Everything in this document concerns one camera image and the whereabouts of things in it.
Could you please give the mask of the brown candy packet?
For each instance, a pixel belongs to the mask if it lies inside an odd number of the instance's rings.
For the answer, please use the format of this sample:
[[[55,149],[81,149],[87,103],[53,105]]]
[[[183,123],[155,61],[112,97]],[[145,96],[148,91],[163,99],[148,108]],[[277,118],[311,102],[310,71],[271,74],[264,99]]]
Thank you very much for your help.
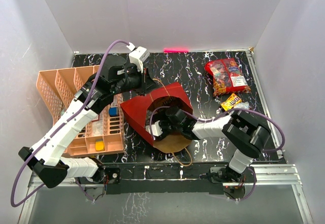
[[[157,100],[154,103],[154,106],[157,107],[162,107],[162,106],[174,106],[178,102],[175,98],[167,98],[166,100]]]

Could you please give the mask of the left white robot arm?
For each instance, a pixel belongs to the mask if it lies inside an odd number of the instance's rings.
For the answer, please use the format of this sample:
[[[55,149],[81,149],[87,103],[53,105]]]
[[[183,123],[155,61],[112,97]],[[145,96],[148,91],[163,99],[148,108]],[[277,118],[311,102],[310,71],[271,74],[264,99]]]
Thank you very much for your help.
[[[94,183],[104,179],[105,170],[97,160],[89,157],[62,157],[74,138],[110,105],[114,96],[135,91],[145,95],[157,87],[144,66],[149,57],[146,52],[135,51],[128,59],[110,55],[99,70],[91,75],[74,95],[64,115],[51,130],[32,147],[22,147],[18,152],[28,166],[48,188],[58,186],[66,178],[86,177]]]

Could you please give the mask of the silver snack packet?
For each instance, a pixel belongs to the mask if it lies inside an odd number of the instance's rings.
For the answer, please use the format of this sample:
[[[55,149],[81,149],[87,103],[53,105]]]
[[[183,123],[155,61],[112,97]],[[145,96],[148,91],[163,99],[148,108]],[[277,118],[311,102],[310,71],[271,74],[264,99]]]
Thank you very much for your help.
[[[250,104],[248,102],[240,102],[233,107],[234,109],[250,109]]]

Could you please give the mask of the large red snack bag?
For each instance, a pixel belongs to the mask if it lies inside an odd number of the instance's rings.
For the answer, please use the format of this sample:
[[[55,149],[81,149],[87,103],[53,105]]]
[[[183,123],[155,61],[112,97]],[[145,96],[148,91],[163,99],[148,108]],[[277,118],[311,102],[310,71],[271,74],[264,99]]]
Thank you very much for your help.
[[[205,71],[213,77],[213,95],[215,97],[237,92],[250,92],[250,87],[233,58],[207,62]]]

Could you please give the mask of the yellow candy packet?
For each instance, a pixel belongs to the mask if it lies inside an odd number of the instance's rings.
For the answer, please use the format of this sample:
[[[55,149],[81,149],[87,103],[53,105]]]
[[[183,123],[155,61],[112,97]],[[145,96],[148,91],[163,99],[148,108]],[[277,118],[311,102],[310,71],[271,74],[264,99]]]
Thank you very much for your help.
[[[228,110],[234,108],[235,105],[237,105],[241,102],[242,102],[242,99],[235,93],[232,93],[226,101],[221,103],[221,107],[224,111],[228,111]]]

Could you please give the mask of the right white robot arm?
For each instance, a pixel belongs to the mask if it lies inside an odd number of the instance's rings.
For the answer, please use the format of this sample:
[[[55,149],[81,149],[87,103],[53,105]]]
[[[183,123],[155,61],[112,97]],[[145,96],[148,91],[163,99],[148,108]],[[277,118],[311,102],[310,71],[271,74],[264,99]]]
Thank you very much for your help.
[[[221,177],[237,182],[244,177],[253,160],[260,157],[271,136],[270,129],[252,114],[263,116],[248,109],[234,108],[215,118],[201,119],[178,107],[170,107],[153,116],[154,123],[149,129],[156,140],[172,133],[180,133],[189,140],[227,138],[236,151],[221,170]]]

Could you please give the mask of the red paper bag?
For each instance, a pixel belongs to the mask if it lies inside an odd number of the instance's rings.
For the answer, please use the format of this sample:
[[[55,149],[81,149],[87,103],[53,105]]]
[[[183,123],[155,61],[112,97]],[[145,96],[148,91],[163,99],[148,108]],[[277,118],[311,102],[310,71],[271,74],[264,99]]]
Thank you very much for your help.
[[[128,124],[155,149],[172,155],[181,150],[188,152],[187,146],[190,145],[191,140],[184,136],[176,134],[166,136],[162,140],[155,140],[145,129],[149,125],[147,120],[150,119],[150,115],[156,109],[155,101],[166,100],[167,98],[175,98],[178,102],[175,106],[179,106],[180,109],[190,114],[193,112],[190,99],[178,82],[162,85],[145,96],[136,96],[123,102],[120,107]]]

